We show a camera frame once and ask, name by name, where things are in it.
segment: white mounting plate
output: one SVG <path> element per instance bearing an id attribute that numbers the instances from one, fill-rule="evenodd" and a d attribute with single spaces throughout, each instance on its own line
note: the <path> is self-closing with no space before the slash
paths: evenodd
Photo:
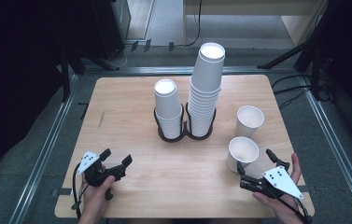
<path id="1" fill-rule="evenodd" d="M 303 199 L 302 193 L 294 181 L 292 181 L 284 166 L 277 166 L 272 170 L 264 172 L 263 177 L 276 189 L 280 189 L 295 198 Z"/>
<path id="2" fill-rule="evenodd" d="M 77 175 L 82 175 L 82 173 L 85 172 L 86 169 L 88 169 L 98 159 L 100 159 L 100 157 L 97 154 L 86 151 L 80 161 L 79 168 L 77 169 Z"/>

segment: gray carpet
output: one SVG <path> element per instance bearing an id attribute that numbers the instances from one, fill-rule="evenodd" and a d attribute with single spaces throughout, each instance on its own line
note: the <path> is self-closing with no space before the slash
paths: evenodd
<path id="1" fill-rule="evenodd" d="M 280 49 L 226 50 L 225 66 L 266 63 L 285 52 Z M 167 48 L 153 47 L 144 52 L 144 47 L 139 47 L 132 52 L 130 49 L 126 50 L 126 55 L 128 62 L 123 69 L 127 67 L 193 66 L 197 49 L 176 48 L 169 52 Z M 295 59 L 296 57 L 281 65 L 293 65 Z M 111 62 L 122 64 L 124 58 L 120 55 Z M 79 103 L 90 101 L 95 81 L 99 77 L 117 76 L 122 70 L 121 68 L 119 72 L 108 72 L 92 63 L 88 63 L 87 66 L 89 68 L 87 73 L 78 77 L 74 100 L 22 223 L 77 223 L 75 218 L 62 219 L 54 216 L 57 197 L 51 196 L 51 193 L 62 186 L 68 162 L 77 141 L 82 124 L 81 116 L 85 110 L 85 105 Z M 266 74 L 272 83 L 281 77 L 293 75 L 292 73 L 262 73 Z M 281 90 L 300 84 L 298 78 L 288 79 L 276 85 L 276 89 Z M 281 105 L 299 92 L 278 94 L 276 100 Z M 61 106 L 61 100 L 62 90 L 59 90 L 36 120 L 26 138 L 12 148 L 0 162 L 0 223 L 7 223 L 10 220 L 21 196 L 22 188 L 34 167 L 35 160 Z M 331 102 L 325 103 L 324 106 L 352 158 L 352 138 L 347 127 Z M 294 150 L 300 156 L 303 175 L 316 208 L 314 223 L 352 223 L 352 194 L 306 97 L 303 95 L 295 99 L 290 105 L 284 107 L 281 113 Z M 121 223 L 121 220 L 112 219 L 110 222 Z M 264 223 L 276 222 L 274 219 L 266 219 Z"/>

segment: white paper cup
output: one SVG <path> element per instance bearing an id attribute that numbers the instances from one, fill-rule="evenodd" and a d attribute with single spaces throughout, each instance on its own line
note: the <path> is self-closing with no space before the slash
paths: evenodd
<path id="1" fill-rule="evenodd" d="M 245 105 L 237 111 L 236 136 L 251 137 L 264 122 L 262 111 L 252 105 Z"/>
<path id="2" fill-rule="evenodd" d="M 203 44 L 191 76 L 193 86 L 204 92 L 217 90 L 221 84 L 224 59 L 225 48 L 221 45 L 216 43 Z"/>
<path id="3" fill-rule="evenodd" d="M 260 149 L 254 141 L 247 137 L 235 137 L 229 143 L 226 164 L 228 168 L 237 173 L 237 162 L 242 163 L 243 168 L 255 161 L 260 155 Z"/>
<path id="4" fill-rule="evenodd" d="M 155 84 L 156 113 L 163 119 L 173 119 L 179 115 L 181 103 L 173 80 L 165 78 Z"/>

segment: background table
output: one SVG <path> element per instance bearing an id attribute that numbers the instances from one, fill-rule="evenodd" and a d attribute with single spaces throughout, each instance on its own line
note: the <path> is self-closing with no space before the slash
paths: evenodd
<path id="1" fill-rule="evenodd" d="M 266 148 L 279 159 L 291 161 L 293 148 L 268 78 L 223 76 L 211 136 L 203 141 L 185 136 L 176 143 L 161 140 L 153 117 L 154 85 L 162 78 L 104 77 L 97 81 L 63 188 L 72 187 L 72 173 L 86 150 L 100 154 L 110 148 L 106 167 L 120 164 L 129 154 L 134 161 L 126 176 L 114 184 L 106 217 L 273 217 L 272 210 L 252 192 L 240 189 L 240 175 L 231 172 L 225 162 L 234 138 L 236 112 L 242 105 L 254 105 L 265 115 L 263 125 L 251 137 L 260 156 L 246 168 L 246 174 L 258 178 L 275 167 Z M 190 77 L 169 78 L 177 84 L 185 105 Z M 299 185 L 304 185 L 303 177 Z M 310 195 L 305 192 L 303 196 L 313 215 Z M 75 217 L 70 209 L 73 203 L 72 195 L 60 196 L 56 216 Z"/>

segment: person's left hand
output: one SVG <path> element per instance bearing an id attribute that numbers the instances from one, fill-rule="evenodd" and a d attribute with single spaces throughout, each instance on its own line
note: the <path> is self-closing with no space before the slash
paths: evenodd
<path id="1" fill-rule="evenodd" d="M 113 175 L 109 176 L 103 184 L 95 188 L 93 186 L 87 186 L 85 175 L 82 177 L 82 188 L 86 188 L 83 193 L 83 212 L 79 220 L 79 224 L 82 223 L 99 223 L 100 219 L 106 212 L 108 207 L 108 201 L 106 200 L 106 191 L 111 188 L 112 184 L 115 182 L 115 177 Z"/>

